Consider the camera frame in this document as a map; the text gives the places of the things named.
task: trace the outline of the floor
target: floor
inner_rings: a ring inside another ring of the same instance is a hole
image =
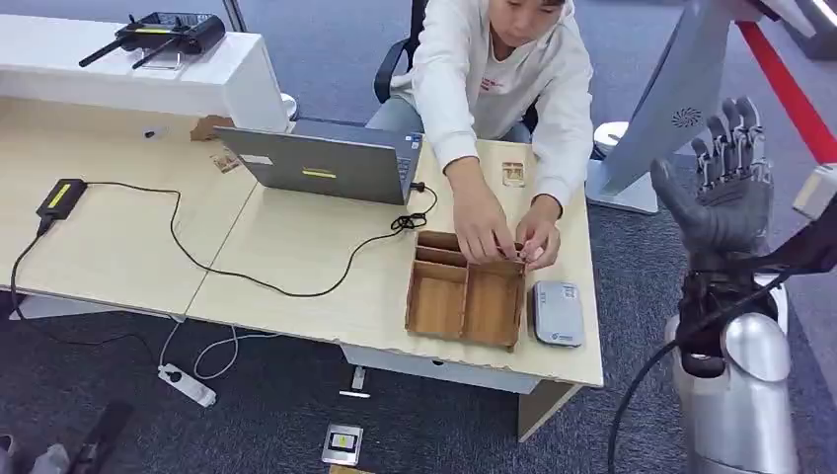
[[[578,0],[578,21],[596,75],[596,123],[630,116],[682,3]],[[6,0],[0,13],[121,21],[128,2]],[[185,0],[184,11],[223,15],[220,2]],[[308,117],[365,121],[375,111],[371,78],[389,44],[407,31],[406,0],[294,3],[243,1],[251,31],[262,33],[284,91]],[[152,0],[143,8],[166,9]],[[368,21],[369,12],[375,21]],[[837,130],[837,63],[807,61],[779,25],[764,25],[801,86]],[[730,33],[723,94],[747,94],[759,106],[775,160],[774,244],[802,220],[790,210],[813,166],[798,135],[737,32]],[[691,160],[678,160],[684,177]],[[0,432],[11,430],[31,462],[52,442],[75,449],[112,398],[136,407],[112,472],[325,472],[319,450],[328,422],[367,428],[360,467],[374,472],[577,472],[604,470],[607,425],[633,371],[661,340],[675,310],[683,253],[667,212],[642,217],[603,208],[590,213],[600,311],[605,389],[582,390],[524,444],[514,439],[513,395],[396,373],[370,375],[373,398],[338,397],[350,377],[340,350],[278,338],[243,345],[238,364],[213,381],[219,401],[200,409],[156,379],[141,348],[131,343],[96,351],[56,347],[26,328],[0,331]],[[790,342],[795,371],[792,401],[804,472],[837,472],[837,333],[832,329],[837,275],[792,281],[795,312]],[[97,339],[137,331],[155,346],[169,322],[127,314],[43,321],[66,337]],[[228,329],[189,322],[170,352],[191,366],[200,349]],[[225,350],[207,359],[223,363]],[[619,472],[681,472],[683,439],[664,363],[652,372],[623,423]]]

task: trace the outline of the wooden tray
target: wooden tray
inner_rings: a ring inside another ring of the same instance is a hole
[[[470,265],[454,234],[418,235],[407,302],[408,331],[500,346],[517,343],[525,291],[524,265]]]

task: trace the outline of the black power adapter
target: black power adapter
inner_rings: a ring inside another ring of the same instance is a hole
[[[66,219],[86,190],[87,183],[82,180],[58,180],[36,211],[40,216],[38,236],[45,234],[52,222]]]

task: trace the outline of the light wood tabletop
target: light wood tabletop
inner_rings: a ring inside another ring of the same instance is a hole
[[[481,141],[479,151],[486,179],[513,228],[532,198],[537,165],[531,147]],[[503,162],[525,165],[525,187],[503,184]],[[424,229],[453,232],[452,196],[429,146],[422,148],[415,181],[425,182],[439,196]],[[423,211],[431,200],[430,193],[414,192],[409,211]],[[357,244],[387,233],[392,220],[403,213],[398,206],[257,185],[213,267],[247,274],[286,291],[324,290],[341,277]],[[527,285],[539,279],[556,279],[578,286],[585,334],[584,344],[577,349],[537,342],[528,322],[521,324],[513,353],[408,334],[404,323],[416,244],[413,231],[365,247],[355,257],[345,282],[321,297],[288,297],[239,278],[210,274],[187,315],[293,337],[511,370],[568,382],[571,385],[567,387],[601,386],[598,319],[583,190],[567,206],[559,227],[562,248],[558,262],[529,275]]]
[[[211,263],[255,180],[222,174],[219,143],[190,142],[197,118],[0,99],[0,286],[35,237],[36,209],[61,178],[183,193],[176,232]],[[146,138],[145,131],[155,131]],[[169,234],[175,197],[92,186],[20,266],[21,291],[184,314],[203,281]]]

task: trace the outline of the man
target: man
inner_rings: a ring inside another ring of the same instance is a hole
[[[505,214],[483,178],[477,137],[528,142],[535,197],[516,229],[527,270],[558,256],[555,223],[592,151],[589,57],[571,0],[429,0],[414,67],[367,125],[424,131],[454,196],[460,248],[473,263],[514,258]],[[520,118],[537,100],[534,133]]]

